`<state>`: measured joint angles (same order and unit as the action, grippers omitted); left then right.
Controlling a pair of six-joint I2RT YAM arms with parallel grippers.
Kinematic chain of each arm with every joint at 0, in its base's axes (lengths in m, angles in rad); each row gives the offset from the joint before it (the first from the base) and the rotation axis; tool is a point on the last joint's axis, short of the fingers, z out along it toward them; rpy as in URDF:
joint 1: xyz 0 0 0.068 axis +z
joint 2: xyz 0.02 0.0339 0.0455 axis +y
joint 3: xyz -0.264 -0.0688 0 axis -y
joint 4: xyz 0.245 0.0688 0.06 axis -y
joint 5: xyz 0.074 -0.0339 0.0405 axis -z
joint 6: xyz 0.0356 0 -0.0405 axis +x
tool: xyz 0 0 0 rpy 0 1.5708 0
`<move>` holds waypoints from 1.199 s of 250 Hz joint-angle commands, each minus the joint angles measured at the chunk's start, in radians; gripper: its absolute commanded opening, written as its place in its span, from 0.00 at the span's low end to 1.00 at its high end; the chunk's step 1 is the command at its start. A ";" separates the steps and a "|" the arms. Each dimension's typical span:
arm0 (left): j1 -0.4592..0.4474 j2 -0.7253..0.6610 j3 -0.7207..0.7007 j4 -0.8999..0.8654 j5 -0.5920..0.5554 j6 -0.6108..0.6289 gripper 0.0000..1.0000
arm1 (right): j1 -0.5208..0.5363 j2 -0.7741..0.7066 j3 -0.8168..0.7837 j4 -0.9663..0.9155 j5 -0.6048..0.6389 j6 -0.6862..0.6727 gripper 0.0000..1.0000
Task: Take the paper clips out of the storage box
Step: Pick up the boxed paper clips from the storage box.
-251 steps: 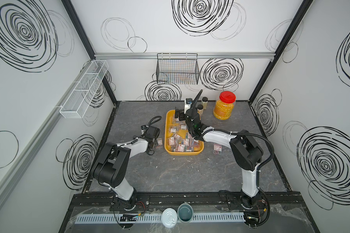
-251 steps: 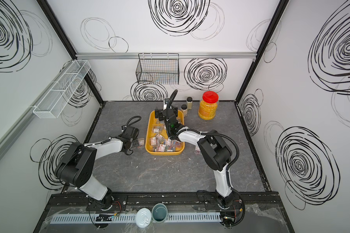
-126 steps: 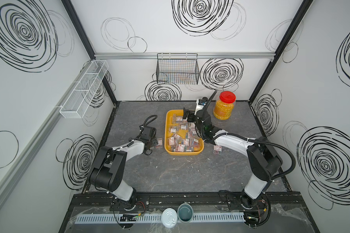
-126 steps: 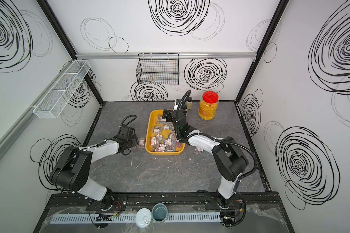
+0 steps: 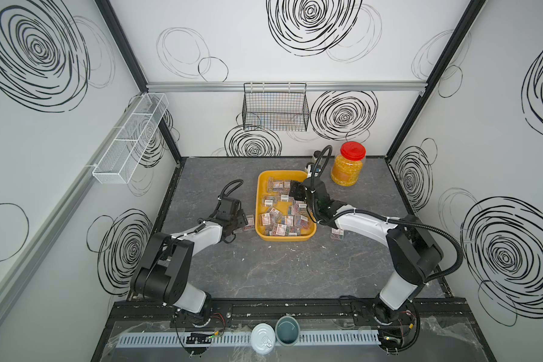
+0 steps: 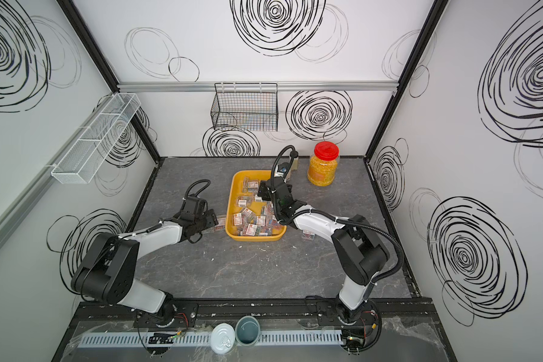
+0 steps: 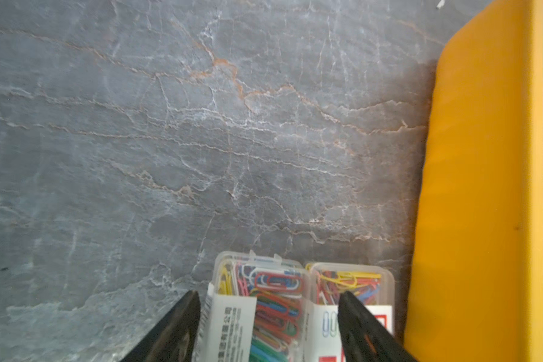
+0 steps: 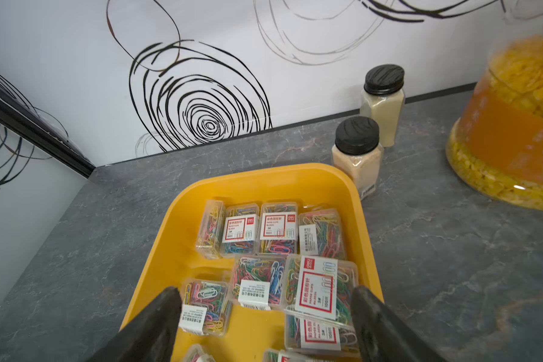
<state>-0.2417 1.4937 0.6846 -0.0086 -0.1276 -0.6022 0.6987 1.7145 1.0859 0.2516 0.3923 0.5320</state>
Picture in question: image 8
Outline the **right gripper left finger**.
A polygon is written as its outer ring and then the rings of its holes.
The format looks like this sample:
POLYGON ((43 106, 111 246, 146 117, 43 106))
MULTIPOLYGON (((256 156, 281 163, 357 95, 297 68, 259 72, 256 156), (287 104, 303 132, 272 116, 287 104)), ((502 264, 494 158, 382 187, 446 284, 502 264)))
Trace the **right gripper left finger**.
POLYGON ((169 361, 173 354, 182 299, 167 287, 89 361, 169 361))

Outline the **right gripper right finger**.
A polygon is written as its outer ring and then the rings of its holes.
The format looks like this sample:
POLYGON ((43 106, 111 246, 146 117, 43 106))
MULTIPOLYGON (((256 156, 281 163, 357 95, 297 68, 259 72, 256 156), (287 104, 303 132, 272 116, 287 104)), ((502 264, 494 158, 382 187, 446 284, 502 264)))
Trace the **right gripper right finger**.
POLYGON ((351 316, 363 361, 445 361, 367 287, 351 295, 351 316))

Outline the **yellow plastic tray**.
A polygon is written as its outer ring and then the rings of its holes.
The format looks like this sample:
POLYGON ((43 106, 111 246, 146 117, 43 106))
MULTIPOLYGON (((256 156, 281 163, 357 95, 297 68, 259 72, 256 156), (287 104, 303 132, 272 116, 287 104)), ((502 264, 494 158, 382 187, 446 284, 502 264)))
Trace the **yellow plastic tray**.
MULTIPOLYGON (((167 287, 182 288, 191 278, 223 278, 232 259, 207 260, 195 248, 205 204, 219 199, 230 204, 295 201, 301 208, 329 205, 342 217, 348 259, 359 271, 360 284, 383 298, 378 270, 359 194, 342 171, 308 163, 218 176, 193 183, 171 203, 149 253, 122 321, 135 318, 167 287)), ((181 361, 199 344, 217 361, 261 361, 264 352, 284 347, 285 316, 235 306, 224 336, 176 335, 172 359, 181 361)))

